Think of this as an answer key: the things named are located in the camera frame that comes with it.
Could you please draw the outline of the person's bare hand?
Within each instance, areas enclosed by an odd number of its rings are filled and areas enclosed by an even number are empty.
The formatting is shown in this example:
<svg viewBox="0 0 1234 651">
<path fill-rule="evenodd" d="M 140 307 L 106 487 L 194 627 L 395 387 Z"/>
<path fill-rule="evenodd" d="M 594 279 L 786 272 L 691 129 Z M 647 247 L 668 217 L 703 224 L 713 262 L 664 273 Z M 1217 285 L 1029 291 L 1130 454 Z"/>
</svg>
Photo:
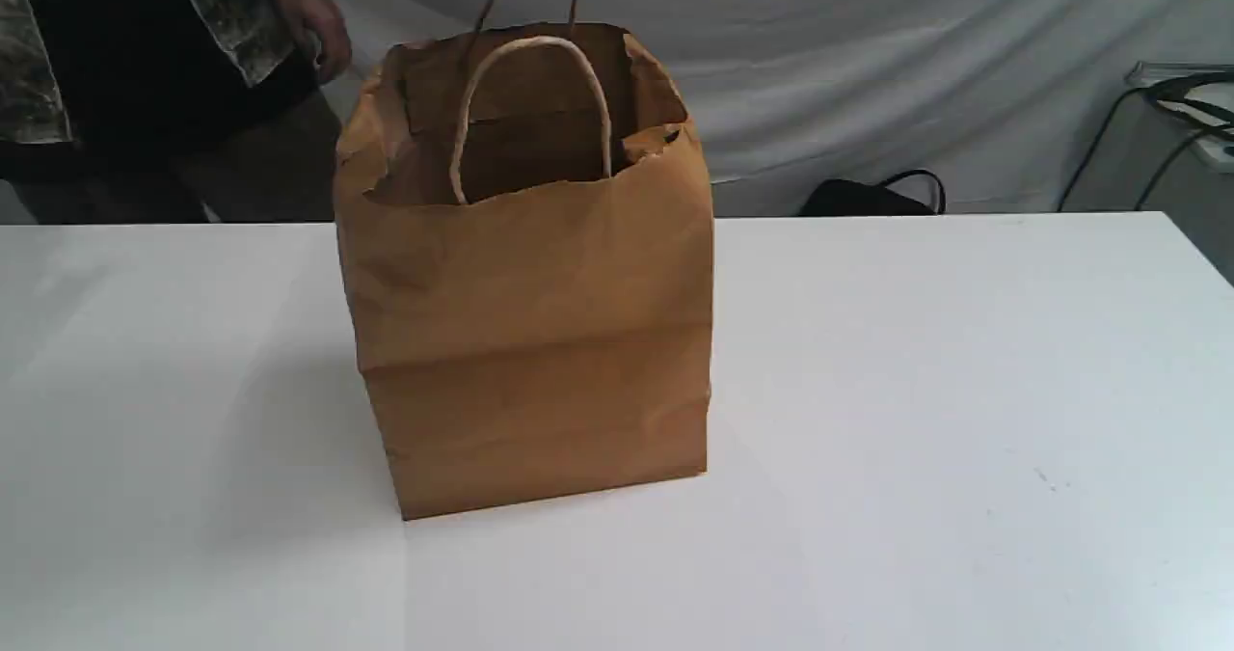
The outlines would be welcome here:
<svg viewBox="0 0 1234 651">
<path fill-rule="evenodd" d="M 350 67 L 353 44 L 344 15 L 334 0 L 276 0 L 294 39 L 313 62 L 320 84 L 338 79 Z"/>
</svg>

